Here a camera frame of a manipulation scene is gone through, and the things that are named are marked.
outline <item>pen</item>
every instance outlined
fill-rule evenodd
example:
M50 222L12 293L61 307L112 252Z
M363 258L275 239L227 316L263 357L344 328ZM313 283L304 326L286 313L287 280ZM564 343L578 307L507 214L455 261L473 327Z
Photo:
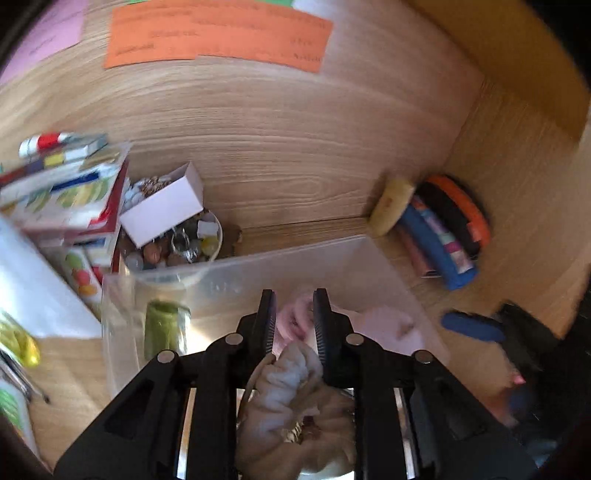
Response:
M6 352L0 351L0 360L3 360L19 377L22 383L27 387L27 390L32 391L34 394L39 395L45 403L51 403L49 395L47 395L27 374L26 370L13 359Z
M4 375L8 377L11 383L17 387L21 393L25 396L27 401L31 401L31 390L28 386L22 381L21 377L17 375L17 373L10 368L10 366L4 361L4 357L0 356L0 370L4 372Z

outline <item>green jar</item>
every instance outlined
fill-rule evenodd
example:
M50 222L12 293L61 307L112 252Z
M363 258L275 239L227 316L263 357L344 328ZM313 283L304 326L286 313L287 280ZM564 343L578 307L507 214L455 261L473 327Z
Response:
M146 307L144 358L150 361L162 350L187 353L191 311L173 301L152 300Z

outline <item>white paper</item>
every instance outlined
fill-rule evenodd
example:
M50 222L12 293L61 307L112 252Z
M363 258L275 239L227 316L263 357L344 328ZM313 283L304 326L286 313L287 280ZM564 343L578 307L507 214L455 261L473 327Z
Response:
M100 338L102 334L90 310L1 215L0 308L34 337Z

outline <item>white fabric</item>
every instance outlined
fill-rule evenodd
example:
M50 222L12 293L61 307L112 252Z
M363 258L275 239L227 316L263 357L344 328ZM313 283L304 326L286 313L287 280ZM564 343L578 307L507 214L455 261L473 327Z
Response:
M236 467L248 480L319 480L344 475L355 465L353 399L322 381L322 364L301 341L291 342L256 381L238 429ZM304 416L314 435L285 441Z

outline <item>white cardboard box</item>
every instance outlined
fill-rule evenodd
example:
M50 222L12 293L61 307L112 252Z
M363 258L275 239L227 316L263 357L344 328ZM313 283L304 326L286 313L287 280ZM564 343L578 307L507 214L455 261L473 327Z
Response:
M203 182L192 163L168 174L173 182L121 215L121 225L140 248L203 210Z

